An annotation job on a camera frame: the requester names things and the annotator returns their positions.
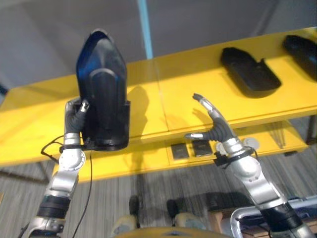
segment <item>striped carpet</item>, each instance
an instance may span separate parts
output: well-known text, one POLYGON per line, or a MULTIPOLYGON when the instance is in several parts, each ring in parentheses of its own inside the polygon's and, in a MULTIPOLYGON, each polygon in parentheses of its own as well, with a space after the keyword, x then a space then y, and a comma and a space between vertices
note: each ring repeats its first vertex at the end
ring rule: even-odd
MULTIPOLYGON (((305 136, 308 118, 294 119, 292 123, 305 136)), ((260 157, 265 174, 288 197, 308 196, 317 193, 317 149, 310 146, 301 153, 288 157, 283 154, 260 157)), ((47 173, 53 164, 45 162, 47 173)), ((4 168, 25 175, 38 175, 35 164, 4 168)), ((15 238, 37 212, 45 186, 29 182, 0 178, 0 193, 4 193, 0 205, 0 234, 3 238, 15 238)), ((89 183, 76 188, 67 224, 65 238, 70 238, 80 219, 87 199, 89 183)), ((93 182, 90 204, 80 226, 77 238, 107 237, 115 220, 127 214, 128 200, 137 194, 141 198, 140 223, 147 226, 170 226, 166 201, 176 199, 182 211, 189 211, 208 225, 207 211, 248 205, 242 185, 230 170, 215 165, 153 172, 143 175, 112 178, 93 182)))

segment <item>robotic arm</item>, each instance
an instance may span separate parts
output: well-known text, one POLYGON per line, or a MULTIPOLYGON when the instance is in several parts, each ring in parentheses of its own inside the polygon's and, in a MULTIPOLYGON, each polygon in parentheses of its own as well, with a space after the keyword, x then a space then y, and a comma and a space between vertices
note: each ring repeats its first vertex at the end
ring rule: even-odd
POLYGON ((243 145, 221 113, 206 98, 199 94, 194 94, 193 98, 207 109, 213 120, 213 128, 207 132, 189 133, 185 137, 194 140, 215 140, 223 144, 227 156, 218 154, 216 164, 227 164, 231 167, 233 174, 242 182, 270 227, 271 236, 315 237, 297 216, 282 192, 265 178, 260 163, 251 156, 254 150, 243 145))
POLYGON ((89 103, 83 100, 79 110, 75 112, 75 105, 79 102, 80 99, 75 99, 66 104, 64 146, 59 158, 58 171, 46 188, 36 217, 20 234, 20 238, 58 238, 57 234, 63 232, 65 216, 78 182, 78 173, 86 161, 81 149, 79 133, 84 126, 89 103))

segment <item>black rubber band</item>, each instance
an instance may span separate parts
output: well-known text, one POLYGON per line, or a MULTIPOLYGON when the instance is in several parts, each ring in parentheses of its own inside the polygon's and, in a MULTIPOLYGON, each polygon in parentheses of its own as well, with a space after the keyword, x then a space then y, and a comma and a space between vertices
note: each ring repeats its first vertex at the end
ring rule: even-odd
POLYGON ((229 160, 230 163, 232 163, 232 162, 234 162, 234 161, 236 161, 236 160, 240 160, 241 158, 246 157, 246 156, 249 156, 249 155, 252 155, 252 154, 253 154, 253 150, 252 150, 252 149, 249 149, 249 150, 243 152, 243 153, 240 154, 240 155, 236 155, 236 156, 233 156, 233 157, 228 158, 228 160, 229 160))

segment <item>yellow shelf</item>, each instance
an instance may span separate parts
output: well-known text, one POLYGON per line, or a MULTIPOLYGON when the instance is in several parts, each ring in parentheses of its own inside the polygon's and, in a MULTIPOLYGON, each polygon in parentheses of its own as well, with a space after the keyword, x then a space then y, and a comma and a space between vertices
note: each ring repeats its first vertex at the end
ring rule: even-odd
MULTIPOLYGON (((283 50, 288 34, 316 38, 314 28, 301 29, 129 63, 130 145, 161 144, 210 128, 207 113, 192 99, 194 92, 215 104, 233 128, 316 114, 316 81, 283 50), (229 46, 266 58, 282 86, 264 98, 241 94, 219 61, 221 50, 229 46)), ((75 75, 10 90, 0 105, 0 166, 46 160, 40 150, 63 133, 65 103, 78 95, 75 75)))
MULTIPOLYGON (((260 143, 257 150, 259 156, 282 153, 287 151, 302 151, 307 145, 301 139, 295 128, 287 121, 282 122, 285 136, 285 146, 280 149, 275 143, 265 125, 251 126, 236 129, 239 138, 254 137, 260 143)), ((215 152, 215 143, 211 142, 215 152)), ((79 181, 90 180, 90 152, 86 152, 86 164, 79 172, 79 181)), ((117 176, 127 176, 139 173, 175 169, 188 166, 211 164, 215 156, 195 157, 190 141, 182 139, 160 141, 147 144, 130 144, 126 149, 116 152, 92 152, 93 180, 108 179, 117 176), (171 144, 186 142, 190 157, 187 159, 174 160, 171 144)))

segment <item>black cable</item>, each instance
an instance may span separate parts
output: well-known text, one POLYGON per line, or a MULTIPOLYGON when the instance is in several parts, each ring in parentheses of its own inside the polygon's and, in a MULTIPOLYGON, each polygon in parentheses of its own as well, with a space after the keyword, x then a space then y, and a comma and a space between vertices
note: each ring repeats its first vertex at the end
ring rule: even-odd
POLYGON ((42 154, 42 155, 49 157, 51 160, 53 160, 53 161, 54 161, 55 163, 57 163, 57 164, 58 164, 58 159, 55 158, 53 155, 49 155, 48 153, 46 153, 46 152, 45 152, 45 149, 46 149, 47 147, 49 147, 50 145, 54 144, 54 143, 59 144, 59 145, 63 145, 62 143, 56 141, 57 139, 60 139, 60 138, 62 138, 62 137, 64 137, 64 135, 60 135, 60 136, 56 137, 54 140, 52 140, 50 143, 46 144, 46 145, 41 149, 41 154, 42 154))
POLYGON ((75 229, 75 231, 74 231, 74 234, 73 234, 72 238, 75 238, 75 235, 76 235, 76 233, 77 233, 77 231, 78 231, 78 228, 79 228, 79 226, 80 226, 80 223, 82 222, 82 220, 83 220, 83 218, 84 218, 84 216, 85 216, 85 214, 86 214, 86 210, 87 210, 87 207, 88 207, 88 203, 89 203, 89 199, 90 199, 90 194, 91 194, 91 187, 92 187, 92 185, 93 185, 93 162, 91 161, 91 151, 90 151, 90 156, 89 156, 89 158, 90 158, 90 185, 89 185, 89 191, 88 191, 87 202, 86 202, 86 205, 85 205, 83 214, 81 215, 81 218, 80 218, 80 220, 79 220, 79 222, 78 222, 78 224, 77 224, 77 227, 76 227, 76 229, 75 229))

